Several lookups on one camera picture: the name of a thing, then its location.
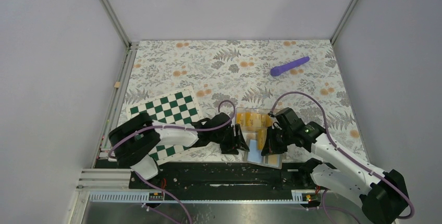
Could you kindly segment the clear acrylic card box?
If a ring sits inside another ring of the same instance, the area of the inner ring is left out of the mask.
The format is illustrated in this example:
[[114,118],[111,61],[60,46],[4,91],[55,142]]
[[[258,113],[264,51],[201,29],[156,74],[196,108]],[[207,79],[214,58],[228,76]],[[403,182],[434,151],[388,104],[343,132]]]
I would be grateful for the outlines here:
[[237,108],[235,123],[243,132],[258,132],[274,126],[276,119],[269,115],[270,109]]

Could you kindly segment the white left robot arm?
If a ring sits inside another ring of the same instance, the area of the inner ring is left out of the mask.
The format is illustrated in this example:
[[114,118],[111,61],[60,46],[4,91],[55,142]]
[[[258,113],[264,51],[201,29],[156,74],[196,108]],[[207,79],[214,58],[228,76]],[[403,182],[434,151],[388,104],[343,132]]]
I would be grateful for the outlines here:
[[158,145],[180,145],[188,148],[204,147],[211,142],[219,145],[222,154],[237,155],[249,151],[239,124],[219,113],[185,125],[167,124],[141,113],[109,134],[112,145],[109,157],[123,168],[129,167],[149,188],[160,185],[162,175],[149,152]]

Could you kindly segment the floral patterned table mat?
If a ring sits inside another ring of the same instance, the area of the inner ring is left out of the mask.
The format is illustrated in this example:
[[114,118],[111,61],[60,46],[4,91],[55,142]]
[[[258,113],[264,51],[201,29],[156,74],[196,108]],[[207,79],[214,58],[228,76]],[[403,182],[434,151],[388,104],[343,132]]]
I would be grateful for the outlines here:
[[[310,61],[279,76],[270,70],[299,58]],[[305,122],[324,123],[336,141],[368,155],[329,40],[141,41],[119,115],[148,98],[191,86],[204,117],[232,105],[292,108]]]

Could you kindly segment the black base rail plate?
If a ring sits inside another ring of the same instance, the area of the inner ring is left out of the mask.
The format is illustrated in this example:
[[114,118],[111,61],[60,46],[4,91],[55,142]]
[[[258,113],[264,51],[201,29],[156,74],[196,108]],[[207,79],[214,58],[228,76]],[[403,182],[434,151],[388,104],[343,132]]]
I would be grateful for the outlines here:
[[123,190],[134,192],[165,189],[181,201],[287,202],[299,201],[296,193],[313,194],[317,186],[307,177],[303,163],[284,163],[268,168],[248,163],[169,162],[149,185],[130,172]]

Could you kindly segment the gold VIP card stack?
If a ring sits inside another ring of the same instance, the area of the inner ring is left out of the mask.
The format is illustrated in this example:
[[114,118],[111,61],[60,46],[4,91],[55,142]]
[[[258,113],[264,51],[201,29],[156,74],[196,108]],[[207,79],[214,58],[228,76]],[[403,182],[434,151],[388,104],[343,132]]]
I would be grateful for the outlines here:
[[271,127],[273,120],[268,114],[243,112],[236,114],[236,123],[240,124],[243,131],[258,131],[262,128]]

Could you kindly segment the green white chessboard mat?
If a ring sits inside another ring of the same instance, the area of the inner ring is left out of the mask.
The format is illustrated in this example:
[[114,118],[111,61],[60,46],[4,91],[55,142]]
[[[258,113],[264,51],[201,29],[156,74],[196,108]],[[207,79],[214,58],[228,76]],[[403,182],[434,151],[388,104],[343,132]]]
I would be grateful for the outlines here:
[[[163,123],[179,125],[196,122],[203,118],[196,93],[191,86],[142,100],[126,108],[127,119],[140,113],[148,113],[152,119]],[[197,148],[188,148],[182,145],[158,145],[149,152],[149,155],[158,165],[180,160],[196,161],[197,158],[193,153],[205,152],[213,146],[214,143]]]

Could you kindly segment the purple cylindrical tool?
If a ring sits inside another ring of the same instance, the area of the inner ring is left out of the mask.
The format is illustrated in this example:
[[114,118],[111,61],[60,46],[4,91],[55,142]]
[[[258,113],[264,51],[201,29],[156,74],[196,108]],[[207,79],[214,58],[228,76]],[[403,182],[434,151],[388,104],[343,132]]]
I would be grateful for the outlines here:
[[270,75],[272,77],[279,76],[282,73],[284,73],[284,72],[286,72],[286,71],[288,71],[290,69],[299,67],[299,66],[301,66],[301,65],[303,65],[303,64],[305,64],[305,63],[307,63],[309,61],[310,61],[310,57],[309,56],[305,56],[305,57],[299,58],[297,60],[291,61],[289,63],[286,63],[284,65],[275,66],[275,67],[273,67],[270,70]]

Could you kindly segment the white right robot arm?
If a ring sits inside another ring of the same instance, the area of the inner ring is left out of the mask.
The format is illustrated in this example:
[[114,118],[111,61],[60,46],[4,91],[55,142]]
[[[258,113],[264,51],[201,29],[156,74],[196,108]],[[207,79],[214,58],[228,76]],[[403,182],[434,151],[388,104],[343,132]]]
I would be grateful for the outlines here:
[[318,123],[304,123],[291,108],[284,108],[273,117],[276,128],[270,128],[270,132],[277,144],[294,144],[316,156],[300,168],[299,182],[303,187],[318,185],[340,194],[359,206],[372,223],[393,223],[409,206],[400,172],[387,172],[362,160],[328,136]]

